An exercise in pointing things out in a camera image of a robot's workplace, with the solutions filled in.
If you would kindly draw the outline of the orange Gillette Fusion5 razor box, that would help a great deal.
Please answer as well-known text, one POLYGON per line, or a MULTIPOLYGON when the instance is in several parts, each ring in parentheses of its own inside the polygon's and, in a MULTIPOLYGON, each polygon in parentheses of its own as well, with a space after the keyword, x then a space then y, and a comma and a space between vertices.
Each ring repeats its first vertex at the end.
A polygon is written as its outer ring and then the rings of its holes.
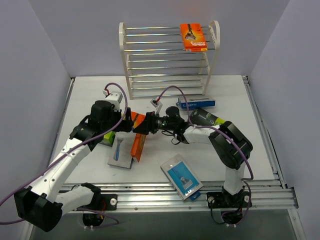
POLYGON ((188 52, 206 52, 207 41, 200 23, 180 24, 183 48, 188 52))

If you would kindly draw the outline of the orange Gillette styler box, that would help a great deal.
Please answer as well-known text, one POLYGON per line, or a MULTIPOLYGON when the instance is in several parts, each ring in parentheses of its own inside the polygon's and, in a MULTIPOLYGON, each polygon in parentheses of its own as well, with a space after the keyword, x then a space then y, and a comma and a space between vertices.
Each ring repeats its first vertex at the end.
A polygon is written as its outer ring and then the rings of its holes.
POLYGON ((146 135, 144 134, 139 134, 137 133, 135 135, 133 144, 132 144, 132 148, 130 151, 131 157, 133 158, 133 160, 135 162, 140 162, 141 160, 141 155, 143 152, 143 148, 144 148, 144 144, 145 144, 145 140, 146 140, 146 135))

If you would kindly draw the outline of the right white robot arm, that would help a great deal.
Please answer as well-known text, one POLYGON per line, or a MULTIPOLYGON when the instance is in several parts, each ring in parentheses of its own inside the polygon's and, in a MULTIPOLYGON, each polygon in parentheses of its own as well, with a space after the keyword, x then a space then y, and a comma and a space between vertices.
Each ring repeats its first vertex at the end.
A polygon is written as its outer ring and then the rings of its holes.
POLYGON ((189 120, 184 120, 180 110, 170 106, 165 116, 147 112, 143 121, 133 128, 134 133, 143 135, 159 130, 172 132, 184 144, 212 145, 226 167, 221 196, 214 203, 220 208, 239 208, 244 204, 249 195, 244 191, 244 167, 253 145, 232 122, 200 107, 192 111, 189 120))

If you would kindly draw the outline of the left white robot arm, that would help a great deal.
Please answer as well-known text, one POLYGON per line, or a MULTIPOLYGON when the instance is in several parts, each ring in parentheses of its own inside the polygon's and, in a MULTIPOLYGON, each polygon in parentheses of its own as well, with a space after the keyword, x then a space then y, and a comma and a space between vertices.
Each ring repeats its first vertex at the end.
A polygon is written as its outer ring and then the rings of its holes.
POLYGON ((108 132, 130 132, 133 127, 131 110, 122 112, 115 103, 97 100, 72 130, 60 153, 48 169, 14 194, 18 216, 49 232, 63 215, 84 207, 99 212, 103 198, 99 187, 91 183, 65 193, 59 193, 63 184, 78 164, 103 140, 108 132))

